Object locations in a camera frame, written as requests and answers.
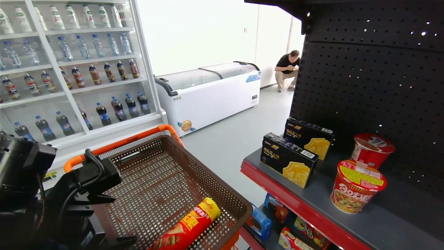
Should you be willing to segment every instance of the orange basket handle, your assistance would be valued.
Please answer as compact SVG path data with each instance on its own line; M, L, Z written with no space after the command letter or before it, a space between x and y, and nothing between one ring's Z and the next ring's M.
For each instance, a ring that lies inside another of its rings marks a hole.
M140 140L140 139L142 139L142 138L148 137L148 136L150 136L150 135L153 135L153 134L155 134L155 133L159 133L159 132L162 132L162 131L165 131L165 130L168 130L168 131L170 132L171 136L172 136L172 137L173 137L173 138L174 138L174 139L175 139L175 140L176 140L176 141L177 141L182 147L185 147L185 146L183 145L183 143L182 143L182 140L180 140L179 136L176 134L176 131L174 130L174 128L173 128L171 125L163 124L163 125L158 126L157 128L153 128L153 129L147 130L147 131L142 132L142 133L140 133L140 134L136 134L136 135L134 135L134 136L132 136L132 137L128 137L128 138L126 138L126 139L123 139L123 140L120 140L120 141L116 141L116 142L114 142L114 143L112 143L112 144L110 144L110 145L107 145L107 146L101 147L101 148L99 148L99 149L95 149L95 150L92 151L92 154L93 154L93 155L100 155L100 154L103 154L103 153L109 152L109 151L111 151L111 150L113 150L113 149L116 149L116 148L118 148L118 147L124 146L124 145L126 145L126 144L128 144L128 143L132 143L132 142L134 142L134 141ZM63 166L63 169L65 170L65 173L68 173L69 171L71 171L72 168L73 168L75 165L78 165L78 164L82 163L84 160L85 160L85 156L84 156L84 155L78 155L78 156L74 156L73 158L71 158L71 159L70 159L69 161L67 161L67 162L65 163L65 165Z

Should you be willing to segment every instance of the black t-shirt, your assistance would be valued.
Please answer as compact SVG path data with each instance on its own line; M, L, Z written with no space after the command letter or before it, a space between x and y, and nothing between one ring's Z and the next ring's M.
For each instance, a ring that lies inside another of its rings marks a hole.
M276 67L288 67L288 65L292 65L293 67L296 66L296 65L299 66L299 61L300 61L301 59L298 58L294 63L290 63L290 60L288 60L288 55L289 55L289 54L285 54L285 55L283 55L283 56L279 59L279 61L277 62ZM282 73L284 73L284 74L290 74L292 71L293 71L293 70L285 70L285 71L282 71Z

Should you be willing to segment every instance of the white bottle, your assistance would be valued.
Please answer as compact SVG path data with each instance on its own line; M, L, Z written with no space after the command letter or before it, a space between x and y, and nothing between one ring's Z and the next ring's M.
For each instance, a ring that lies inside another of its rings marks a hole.
M11 22L9 21L8 16L2 9L0 9L0 27L3 31L3 34L14 34L14 30L12 29Z
M51 11L52 22L54 23L55 29L65 29L65 24L63 24L62 17L54 4L49 5Z
M105 10L105 7L103 5L99 5L99 14L100 14L100 20L102 21L103 26L106 28L111 28L110 18L108 17L108 13Z
M112 20L114 21L114 27L123 27L120 20L119 12L117 11L117 8L114 6L114 4L111 5L111 15Z
M92 18L91 10L89 10L88 4L83 5L83 14L85 15L86 22L90 28L95 28L94 19Z
M22 28L22 32L32 32L31 24L29 23L29 19L26 16L25 12L20 8L20 6L16 6L16 17L19 22L20 28Z
M34 9L37 12L37 17L39 18L39 22L42 25L43 30L48 30L48 27L46 27L45 19L43 18L42 13L40 12L39 8L37 8L36 5L34 5Z
M72 9L72 6L70 4L66 5L66 13L68 14L71 28L80 28L79 19L77 19L77 15L75 14L74 9Z

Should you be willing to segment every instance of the white chest freezer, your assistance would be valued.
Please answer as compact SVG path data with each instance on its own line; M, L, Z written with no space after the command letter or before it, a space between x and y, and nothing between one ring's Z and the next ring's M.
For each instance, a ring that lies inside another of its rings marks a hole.
M179 136L259 103L261 71L232 62L155 77L160 105Z

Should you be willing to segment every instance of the gray floor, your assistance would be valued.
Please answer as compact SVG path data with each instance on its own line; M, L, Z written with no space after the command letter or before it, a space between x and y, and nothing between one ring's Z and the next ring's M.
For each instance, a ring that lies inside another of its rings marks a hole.
M259 104L182 138L185 148L241 195L259 206L266 191L240 172L242 160L262 146L268 132L281 134L293 92L277 86L261 91ZM240 250L248 245L240 240Z

